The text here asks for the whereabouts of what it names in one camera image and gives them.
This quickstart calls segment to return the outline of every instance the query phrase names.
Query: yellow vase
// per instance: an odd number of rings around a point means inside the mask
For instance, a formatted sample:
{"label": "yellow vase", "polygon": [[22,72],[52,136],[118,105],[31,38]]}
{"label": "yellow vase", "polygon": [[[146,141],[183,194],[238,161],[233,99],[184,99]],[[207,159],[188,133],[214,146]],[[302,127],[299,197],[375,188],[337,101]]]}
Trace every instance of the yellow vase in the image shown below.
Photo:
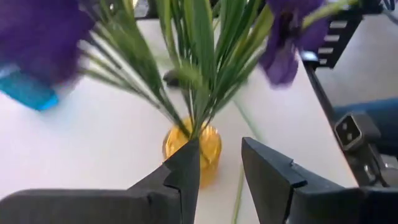
{"label": "yellow vase", "polygon": [[[189,131],[192,131],[192,125],[189,118],[185,119],[183,123]],[[188,139],[184,136],[178,126],[172,127],[163,142],[163,153],[165,159],[172,156],[187,142]],[[199,142],[201,149],[200,188],[204,188],[211,184],[217,175],[218,161],[221,154],[221,138],[217,129],[209,125],[200,135]]]}

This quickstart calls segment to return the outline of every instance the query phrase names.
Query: white table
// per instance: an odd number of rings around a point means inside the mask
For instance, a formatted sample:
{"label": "white table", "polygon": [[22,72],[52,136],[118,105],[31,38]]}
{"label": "white table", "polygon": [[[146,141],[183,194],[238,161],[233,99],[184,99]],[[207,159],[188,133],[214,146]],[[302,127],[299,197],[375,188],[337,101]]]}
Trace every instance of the white table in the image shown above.
{"label": "white table", "polygon": [[[157,22],[141,25],[152,47],[164,49]],[[170,95],[183,113],[178,93]],[[256,70],[235,100],[265,144],[342,186],[356,186],[302,65],[283,90],[271,88]],[[0,198],[30,188],[126,189],[161,164],[162,140],[171,127],[137,96],[85,78],[44,113],[0,95],[0,121]],[[241,138],[253,136],[233,103],[213,125],[223,151],[216,182],[200,190],[195,223],[201,224],[230,223]],[[238,223],[258,223],[247,185]]]}

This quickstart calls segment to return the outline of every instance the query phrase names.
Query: iris flower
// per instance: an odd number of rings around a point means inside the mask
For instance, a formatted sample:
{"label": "iris flower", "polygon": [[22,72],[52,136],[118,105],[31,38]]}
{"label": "iris flower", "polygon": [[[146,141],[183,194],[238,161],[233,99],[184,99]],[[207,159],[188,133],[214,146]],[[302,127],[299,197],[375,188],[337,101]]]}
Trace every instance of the iris flower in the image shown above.
{"label": "iris flower", "polygon": [[93,26],[78,0],[0,0],[0,65],[17,65],[48,85],[69,80],[77,43]]}
{"label": "iris flower", "polygon": [[259,59],[273,85],[289,84],[298,68],[296,50],[317,50],[328,32],[327,18],[320,19],[305,30],[305,16],[324,4],[324,0],[267,0],[274,23],[266,51]]}

